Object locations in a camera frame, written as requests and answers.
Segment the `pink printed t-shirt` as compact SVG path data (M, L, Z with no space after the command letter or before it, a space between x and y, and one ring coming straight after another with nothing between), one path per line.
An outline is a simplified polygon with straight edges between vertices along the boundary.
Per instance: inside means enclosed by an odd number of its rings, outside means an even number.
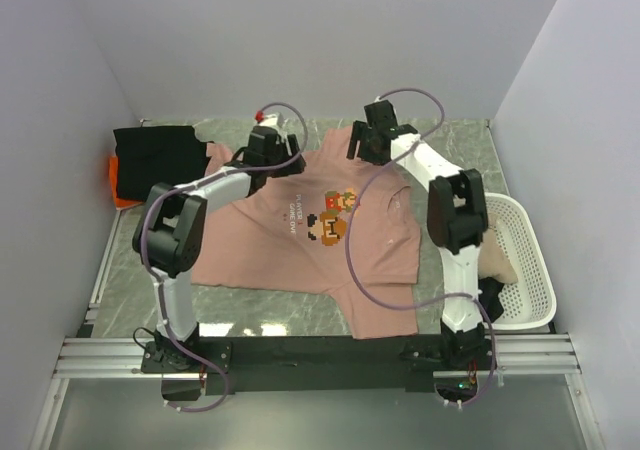
M198 285L331 296L356 339L413 335L421 230L396 170L346 157L351 130L329 130L303 173L268 179L206 218Z

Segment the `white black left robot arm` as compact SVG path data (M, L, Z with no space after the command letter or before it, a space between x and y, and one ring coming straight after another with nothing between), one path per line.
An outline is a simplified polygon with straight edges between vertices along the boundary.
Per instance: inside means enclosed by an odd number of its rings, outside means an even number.
M152 358L164 357L179 372L206 362L191 289L206 217L252 196L269 178L300 174L304 168L297 137L284 132L281 116L260 114L245 147L219 170L186 184L152 187L132 242L154 287Z

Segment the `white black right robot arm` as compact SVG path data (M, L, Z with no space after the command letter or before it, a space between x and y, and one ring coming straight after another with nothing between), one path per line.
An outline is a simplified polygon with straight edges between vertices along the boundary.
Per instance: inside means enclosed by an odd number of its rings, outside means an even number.
M479 302L479 254L488 229L481 174L451 163L413 126L399 124L391 102L379 99L364 112L366 120L353 123L347 157L383 169L397 164L427 191L427 232L443 270L439 358L465 369L489 351Z

